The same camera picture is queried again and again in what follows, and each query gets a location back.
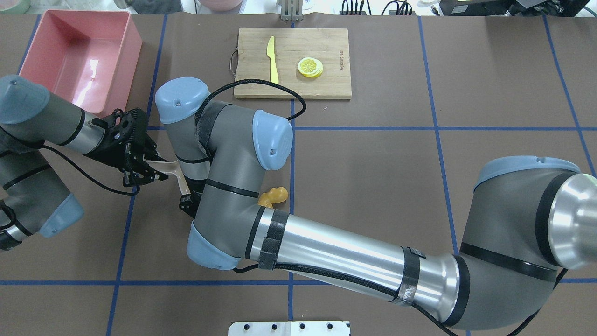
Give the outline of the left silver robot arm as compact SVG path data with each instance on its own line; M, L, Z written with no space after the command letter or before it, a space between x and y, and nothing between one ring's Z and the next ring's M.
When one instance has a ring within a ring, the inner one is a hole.
M141 185L163 181L167 175L149 165L162 162L156 143L147 134L148 116L142 109L100 118L19 75L1 79L1 200L2 251L10 251L28 237L51 238L76 223L84 210L75 195L42 155L47 149L70 165L73 161L57 147L113 167L123 175L122 185L134 196Z

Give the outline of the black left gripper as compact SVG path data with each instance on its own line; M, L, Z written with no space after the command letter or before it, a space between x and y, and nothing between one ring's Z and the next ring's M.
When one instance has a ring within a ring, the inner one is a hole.
M104 130L102 139L91 151L91 158L123 171L124 187L168 179L167 174L141 164L142 159L161 160L155 141L146 133L147 123L147 114L140 108L126 112L115 109L111 115L91 121L92 127Z

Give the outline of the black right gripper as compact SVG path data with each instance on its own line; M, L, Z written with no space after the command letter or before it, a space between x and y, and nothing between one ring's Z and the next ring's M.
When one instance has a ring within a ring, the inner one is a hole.
M196 217L203 198L206 181L186 181L188 191L181 192L179 208L191 218Z

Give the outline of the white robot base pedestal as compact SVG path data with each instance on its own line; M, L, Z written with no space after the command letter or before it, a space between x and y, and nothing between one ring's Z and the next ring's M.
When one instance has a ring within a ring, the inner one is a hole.
M345 321L267 321L235 322L229 336L350 336L351 327Z

